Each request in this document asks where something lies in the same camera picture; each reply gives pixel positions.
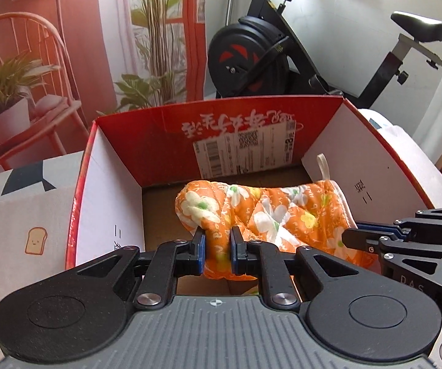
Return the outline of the orange floral oven mitt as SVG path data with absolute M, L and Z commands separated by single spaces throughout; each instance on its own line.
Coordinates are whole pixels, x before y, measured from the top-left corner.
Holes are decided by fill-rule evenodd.
M 378 258 L 344 246 L 345 230 L 356 228 L 338 183 L 331 179 L 324 154 L 317 156 L 322 175 L 315 183 L 286 188 L 254 188 L 239 184 L 189 182 L 175 199 L 176 214 L 190 231 L 206 235 L 203 274 L 213 280 L 249 280 L 231 269 L 229 234 L 238 228 L 243 239 L 271 242 L 281 252 L 310 246 L 359 267 L 377 271 Z

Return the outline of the red cardboard box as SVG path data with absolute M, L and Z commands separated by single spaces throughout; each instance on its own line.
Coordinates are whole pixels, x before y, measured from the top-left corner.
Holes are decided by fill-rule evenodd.
M 188 237 L 174 211 L 184 184 L 249 188 L 316 182 L 324 154 L 353 218 L 391 223 L 436 203 L 411 137 L 393 141 L 341 97 L 246 97 L 97 118 L 82 160 L 66 268 L 123 246 Z

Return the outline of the white patterned tablecloth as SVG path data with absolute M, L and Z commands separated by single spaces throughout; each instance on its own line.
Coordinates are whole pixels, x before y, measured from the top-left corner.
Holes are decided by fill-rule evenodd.
M 377 113 L 361 114 L 390 141 L 409 137 Z M 69 226 L 84 152 L 0 173 L 0 301 L 68 269 Z M 420 176 L 434 197 L 434 208 L 442 208 L 440 171 L 430 161 Z

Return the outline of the black exercise bike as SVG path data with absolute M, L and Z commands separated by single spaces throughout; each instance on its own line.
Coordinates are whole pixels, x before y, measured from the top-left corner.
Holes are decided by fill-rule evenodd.
M 428 42 L 442 42 L 442 21 L 395 11 L 390 18 L 401 34 L 393 50 L 357 97 L 330 86 L 319 74 L 296 33 L 283 17 L 287 2 L 252 0 L 247 14 L 216 32 L 208 46 L 208 73 L 218 98 L 265 95 L 337 95 L 357 108 L 371 108 L 387 85 L 404 84 L 404 59 L 414 49 L 434 69 L 442 59 Z

